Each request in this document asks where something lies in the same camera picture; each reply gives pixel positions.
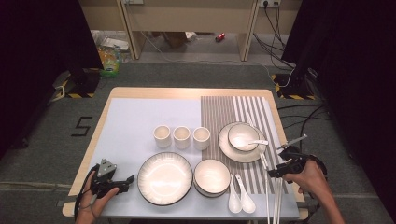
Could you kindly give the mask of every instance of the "human arm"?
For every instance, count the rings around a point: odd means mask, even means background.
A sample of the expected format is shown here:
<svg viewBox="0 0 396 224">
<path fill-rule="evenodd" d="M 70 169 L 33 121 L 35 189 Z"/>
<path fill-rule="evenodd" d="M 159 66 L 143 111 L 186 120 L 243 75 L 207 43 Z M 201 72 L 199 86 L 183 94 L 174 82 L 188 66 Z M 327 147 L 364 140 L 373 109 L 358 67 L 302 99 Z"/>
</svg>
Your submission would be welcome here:
<svg viewBox="0 0 396 224">
<path fill-rule="evenodd" d="M 103 198 L 96 199 L 93 204 L 90 204 L 92 200 L 92 192 L 90 190 L 92 177 L 95 172 L 92 172 L 88 177 L 88 181 L 84 186 L 84 193 L 79 204 L 78 216 L 76 224 L 88 224 L 95 223 L 95 220 L 101 215 L 107 202 L 119 192 L 119 188 L 110 190 Z"/>
<path fill-rule="evenodd" d="M 299 174 L 286 174 L 283 178 L 298 184 L 300 186 L 299 193 L 303 193 L 304 190 L 312 193 L 323 208 L 329 223 L 345 223 L 332 195 L 332 190 L 315 161 L 308 160 L 302 172 Z"/>
</svg>

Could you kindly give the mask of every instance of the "plate with black rim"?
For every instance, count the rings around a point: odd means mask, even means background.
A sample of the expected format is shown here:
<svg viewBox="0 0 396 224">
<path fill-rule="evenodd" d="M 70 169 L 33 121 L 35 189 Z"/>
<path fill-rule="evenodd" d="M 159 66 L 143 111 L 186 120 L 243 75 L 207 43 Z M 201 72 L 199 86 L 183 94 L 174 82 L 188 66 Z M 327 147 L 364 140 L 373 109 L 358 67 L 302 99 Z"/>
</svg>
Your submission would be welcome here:
<svg viewBox="0 0 396 224">
<path fill-rule="evenodd" d="M 139 170 L 137 186 L 142 196 L 156 205 L 180 201 L 193 180 L 189 162 L 174 152 L 158 153 L 146 160 Z"/>
</svg>

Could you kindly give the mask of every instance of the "white cup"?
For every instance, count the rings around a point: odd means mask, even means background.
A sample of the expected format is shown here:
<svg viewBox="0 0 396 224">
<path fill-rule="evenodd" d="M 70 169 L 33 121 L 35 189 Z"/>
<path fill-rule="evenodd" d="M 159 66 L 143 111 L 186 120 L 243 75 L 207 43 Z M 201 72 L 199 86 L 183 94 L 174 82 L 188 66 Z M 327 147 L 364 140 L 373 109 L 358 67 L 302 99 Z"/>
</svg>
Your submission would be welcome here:
<svg viewBox="0 0 396 224">
<path fill-rule="evenodd" d="M 178 126 L 173 132 L 175 145 L 178 149 L 185 149 L 190 146 L 190 129 L 185 126 Z"/>
<path fill-rule="evenodd" d="M 157 147 L 166 148 L 172 145 L 171 130 L 166 125 L 154 129 L 154 139 Z"/>
<path fill-rule="evenodd" d="M 194 147 L 198 150 L 205 150 L 210 145 L 210 131 L 205 127 L 196 128 L 193 132 Z"/>
</svg>

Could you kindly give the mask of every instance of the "ceramic spoon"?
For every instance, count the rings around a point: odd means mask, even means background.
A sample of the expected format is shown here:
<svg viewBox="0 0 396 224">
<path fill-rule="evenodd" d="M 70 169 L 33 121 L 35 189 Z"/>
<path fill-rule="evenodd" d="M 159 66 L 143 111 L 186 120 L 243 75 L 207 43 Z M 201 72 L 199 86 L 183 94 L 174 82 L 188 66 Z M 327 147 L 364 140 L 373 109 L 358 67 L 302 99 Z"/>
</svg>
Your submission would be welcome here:
<svg viewBox="0 0 396 224">
<path fill-rule="evenodd" d="M 236 180 L 238 181 L 239 188 L 241 189 L 242 209 L 247 213 L 253 213 L 254 211 L 256 211 L 256 204 L 248 196 L 248 193 L 245 190 L 244 184 L 242 183 L 241 176 L 235 175 L 235 177 L 236 177 Z"/>
<path fill-rule="evenodd" d="M 250 144 L 268 145 L 268 141 L 266 141 L 266 140 L 253 140 L 253 141 L 248 141 L 247 143 L 248 143 L 249 145 L 250 145 Z"/>
<path fill-rule="evenodd" d="M 232 213 L 239 213 L 242 210 L 242 203 L 235 192 L 235 186 L 233 185 L 233 175 L 230 176 L 231 176 L 231 183 L 230 183 L 230 199 L 228 201 L 228 208 Z"/>
</svg>

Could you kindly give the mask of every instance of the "gray carpet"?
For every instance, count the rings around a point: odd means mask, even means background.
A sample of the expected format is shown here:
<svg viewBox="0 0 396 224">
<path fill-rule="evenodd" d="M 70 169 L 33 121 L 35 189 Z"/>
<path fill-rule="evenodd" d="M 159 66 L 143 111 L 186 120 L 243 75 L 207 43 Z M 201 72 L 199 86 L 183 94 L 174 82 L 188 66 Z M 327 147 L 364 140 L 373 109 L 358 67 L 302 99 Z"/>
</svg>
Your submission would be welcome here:
<svg viewBox="0 0 396 224">
<path fill-rule="evenodd" d="M 269 70 L 270 74 L 281 72 L 274 67 Z M 93 98 L 64 98 L 52 103 L 31 131 L 29 147 L 9 150 L 0 160 L 1 182 L 65 185 L 64 189 L 45 189 L 1 184 L 0 223 L 73 223 L 72 218 L 62 215 L 62 200 L 68 193 L 67 186 L 74 181 L 106 98 L 114 87 L 243 88 L 276 93 L 266 70 L 258 65 L 123 63 L 117 77 L 100 80 Z M 322 104 L 320 100 L 275 98 L 288 139 L 300 135 L 302 123 L 297 122 L 304 121 L 304 117 Z M 312 106 L 281 109 L 288 105 Z M 305 124 L 304 133 L 308 138 L 304 140 L 303 152 L 315 154 L 325 162 L 329 183 L 347 223 L 392 223 L 364 172 L 348 157 L 326 112 L 326 107 L 321 108 L 320 114 Z M 76 129 L 80 117 L 92 117 L 81 123 L 91 128 L 86 136 L 73 137 L 73 133 L 84 133 Z M 112 222 L 128 223 L 129 220 L 113 219 Z M 108 222 L 102 218 L 99 223 Z M 320 209 L 311 223 L 324 223 Z"/>
</svg>

